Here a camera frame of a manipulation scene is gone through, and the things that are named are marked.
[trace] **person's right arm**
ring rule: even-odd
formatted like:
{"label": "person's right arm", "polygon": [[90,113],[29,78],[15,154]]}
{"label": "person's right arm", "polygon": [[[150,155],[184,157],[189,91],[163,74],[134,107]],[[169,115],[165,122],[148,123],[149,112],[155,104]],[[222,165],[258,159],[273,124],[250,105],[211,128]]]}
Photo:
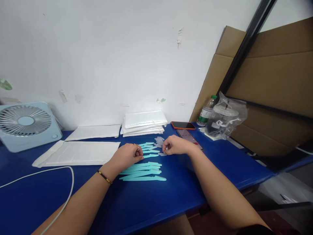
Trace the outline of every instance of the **person's right arm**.
{"label": "person's right arm", "polygon": [[238,230],[260,224],[269,228],[238,189],[195,144],[172,135],[164,141],[163,153],[188,154],[210,207],[227,227]]}

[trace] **fan grille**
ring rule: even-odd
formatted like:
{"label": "fan grille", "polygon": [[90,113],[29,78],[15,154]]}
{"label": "fan grille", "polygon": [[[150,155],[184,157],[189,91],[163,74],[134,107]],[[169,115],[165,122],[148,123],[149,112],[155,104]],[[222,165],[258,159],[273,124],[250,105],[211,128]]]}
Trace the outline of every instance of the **fan grille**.
{"label": "fan grille", "polygon": [[0,111],[0,130],[14,136],[40,134],[51,126],[51,122],[49,114],[34,106],[15,105]]}

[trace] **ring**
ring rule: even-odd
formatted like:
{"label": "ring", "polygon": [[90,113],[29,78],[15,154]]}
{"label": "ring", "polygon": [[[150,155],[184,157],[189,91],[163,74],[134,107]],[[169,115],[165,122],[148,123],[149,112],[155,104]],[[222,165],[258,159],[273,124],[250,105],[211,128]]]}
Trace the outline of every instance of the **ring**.
{"label": "ring", "polygon": [[[132,144],[135,144],[135,143],[132,143]],[[135,144],[135,145],[137,145],[137,150],[139,149],[139,145],[138,144]]]}

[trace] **hand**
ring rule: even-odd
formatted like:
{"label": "hand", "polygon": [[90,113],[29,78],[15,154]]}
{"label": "hand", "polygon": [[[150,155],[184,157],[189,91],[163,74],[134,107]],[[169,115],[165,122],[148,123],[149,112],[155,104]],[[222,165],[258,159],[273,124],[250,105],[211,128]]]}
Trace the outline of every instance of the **hand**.
{"label": "hand", "polygon": [[125,144],[121,146],[113,157],[104,164],[100,171],[115,178],[121,171],[143,159],[142,148],[136,144]]}
{"label": "hand", "polygon": [[176,135],[172,135],[168,137],[162,146],[163,153],[167,155],[172,154],[191,154],[195,149],[198,149],[198,147],[183,138],[180,138]]}

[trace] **power cord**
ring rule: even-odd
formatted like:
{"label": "power cord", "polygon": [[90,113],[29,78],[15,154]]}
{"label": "power cord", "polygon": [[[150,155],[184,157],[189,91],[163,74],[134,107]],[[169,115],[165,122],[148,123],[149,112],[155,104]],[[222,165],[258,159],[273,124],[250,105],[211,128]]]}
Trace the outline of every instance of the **power cord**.
{"label": "power cord", "polygon": [[19,179],[17,179],[17,180],[14,180],[14,181],[12,181],[12,182],[10,182],[10,183],[7,183],[7,184],[5,184],[5,185],[0,186],[0,188],[3,188],[3,187],[5,187],[5,186],[7,186],[7,185],[9,185],[9,184],[12,184],[12,183],[14,183],[14,182],[16,182],[16,181],[19,181],[19,180],[21,180],[21,179],[23,179],[23,178],[26,178],[26,177],[28,177],[28,176],[36,175],[36,174],[39,174],[39,173],[42,173],[42,172],[45,172],[45,171],[58,170],[58,169],[62,169],[62,168],[69,168],[69,169],[71,170],[71,172],[72,172],[72,187],[71,187],[71,191],[70,191],[70,193],[69,193],[69,196],[68,196],[66,202],[64,203],[63,208],[60,210],[60,212],[57,214],[57,216],[53,219],[53,221],[48,225],[48,227],[46,227],[46,229],[45,229],[40,235],[43,235],[43,234],[51,227],[51,225],[56,221],[56,219],[57,219],[57,218],[59,217],[59,215],[62,213],[62,211],[63,211],[64,208],[66,207],[66,205],[67,205],[69,199],[70,199],[71,196],[72,196],[73,187],[74,187],[74,171],[73,171],[73,168],[71,168],[70,166],[63,166],[63,167],[53,168],[53,169],[49,169],[49,170],[44,170],[44,171],[36,172],[36,173],[30,174],[30,175],[27,175],[27,176],[23,176],[23,177],[21,177],[21,178],[19,178]]}

